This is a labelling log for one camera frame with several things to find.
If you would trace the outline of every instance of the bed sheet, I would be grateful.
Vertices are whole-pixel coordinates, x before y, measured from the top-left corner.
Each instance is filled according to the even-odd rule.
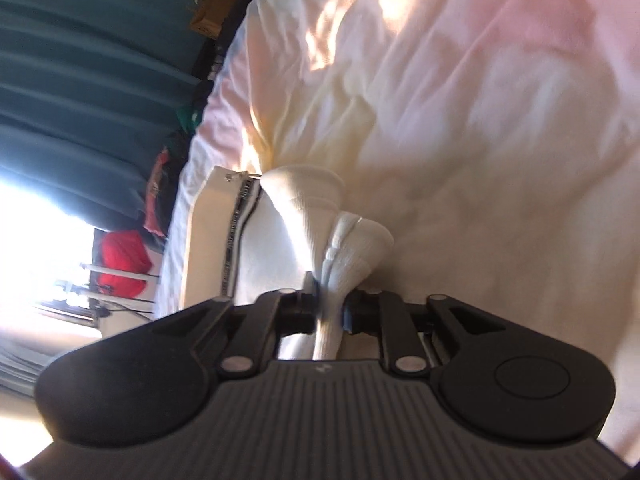
[[[158,314],[213,165],[304,162],[394,235],[368,285],[450,294],[612,362],[637,309],[638,8],[254,0],[181,177]]]

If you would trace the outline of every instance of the cardboard box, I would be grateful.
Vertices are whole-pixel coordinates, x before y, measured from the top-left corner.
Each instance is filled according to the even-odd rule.
[[[225,21],[236,0],[200,0],[200,5],[191,20],[191,30],[214,40],[220,34]]]

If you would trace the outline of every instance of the bed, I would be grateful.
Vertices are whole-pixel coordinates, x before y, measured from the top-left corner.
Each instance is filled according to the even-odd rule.
[[[638,315],[639,4],[253,0],[181,176],[156,315],[189,306],[186,225],[213,168],[306,163],[395,238],[367,286],[444,292],[620,361]],[[607,437],[622,452],[637,334]]]

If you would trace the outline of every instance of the ribbed gray surface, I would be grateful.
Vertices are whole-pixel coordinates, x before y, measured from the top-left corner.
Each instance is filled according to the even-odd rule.
[[[273,362],[225,383],[194,422],[124,450],[56,442],[34,480],[614,480],[626,466],[595,440],[551,450],[484,441],[429,387],[377,362]]]

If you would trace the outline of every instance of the teal curtain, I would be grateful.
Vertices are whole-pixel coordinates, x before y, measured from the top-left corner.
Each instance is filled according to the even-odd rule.
[[[99,228],[140,224],[204,38],[193,0],[0,0],[0,179]]]

